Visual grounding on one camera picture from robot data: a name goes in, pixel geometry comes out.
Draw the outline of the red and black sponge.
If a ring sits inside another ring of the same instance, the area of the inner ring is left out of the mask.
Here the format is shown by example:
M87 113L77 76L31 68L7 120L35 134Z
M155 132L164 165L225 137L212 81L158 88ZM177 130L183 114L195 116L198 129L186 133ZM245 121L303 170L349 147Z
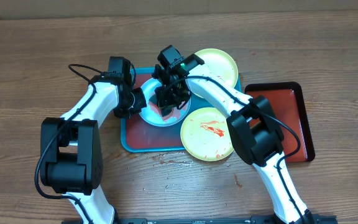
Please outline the red and black sponge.
M161 117L163 119L166 119L168 117L171 117L173 112L175 110L175 107L166 107L166 108L161 108L160 109L160 113L161 113Z

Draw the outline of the light blue plate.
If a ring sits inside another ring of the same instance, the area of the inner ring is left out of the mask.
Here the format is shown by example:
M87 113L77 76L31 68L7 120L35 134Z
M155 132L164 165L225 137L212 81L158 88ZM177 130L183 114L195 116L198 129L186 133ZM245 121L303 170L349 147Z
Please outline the light blue plate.
M187 103L183 102L180 105L183 106L180 110L174 107L169 114L162 116L162 111L151 101L151 98L155 96L154 90L160 86L162 85L153 78L149 78L144 84L142 84L141 89L143 90L146 99L146 107L142 108L140 116L144 121L153 126L172 126L179 123L188 114L191 100L188 100Z

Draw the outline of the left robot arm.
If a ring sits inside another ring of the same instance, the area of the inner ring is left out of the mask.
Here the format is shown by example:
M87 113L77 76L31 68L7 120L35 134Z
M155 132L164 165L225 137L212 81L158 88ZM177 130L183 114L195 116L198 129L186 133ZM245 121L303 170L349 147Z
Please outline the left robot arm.
M59 118L41 125L40 158L34 184L48 199L69 200L82 223L116 223L116 211L101 188L103 156L99 128L109 113L129 119L145 108L133 64L110 57L108 69L87 79L82 99Z

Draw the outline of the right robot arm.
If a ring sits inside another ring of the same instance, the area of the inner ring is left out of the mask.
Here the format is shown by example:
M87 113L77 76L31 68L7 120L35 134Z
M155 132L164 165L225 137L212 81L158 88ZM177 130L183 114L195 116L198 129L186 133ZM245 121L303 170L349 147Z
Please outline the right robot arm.
M298 135L279 121L264 96L253 98L211 73L195 54L183 57L172 45L157 57L153 78L162 85L153 102L166 116L180 109L191 94L203 97L226 118L232 146L237 155L255 167L272 199L278 223L314 223L312 213L298 195L285 163L283 130L300 144Z

